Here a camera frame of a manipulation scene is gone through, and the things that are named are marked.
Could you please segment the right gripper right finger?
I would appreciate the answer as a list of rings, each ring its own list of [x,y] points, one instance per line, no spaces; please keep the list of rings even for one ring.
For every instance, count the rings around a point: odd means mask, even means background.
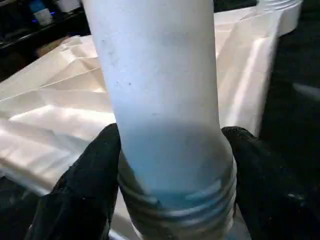
[[[237,166],[236,203],[253,240],[318,240],[320,190],[307,189],[261,139],[226,126]]]

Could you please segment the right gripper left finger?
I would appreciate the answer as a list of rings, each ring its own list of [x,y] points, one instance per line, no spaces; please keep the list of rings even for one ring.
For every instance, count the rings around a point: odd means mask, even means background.
[[[106,126],[38,202],[27,240],[107,240],[118,194],[121,140]]]

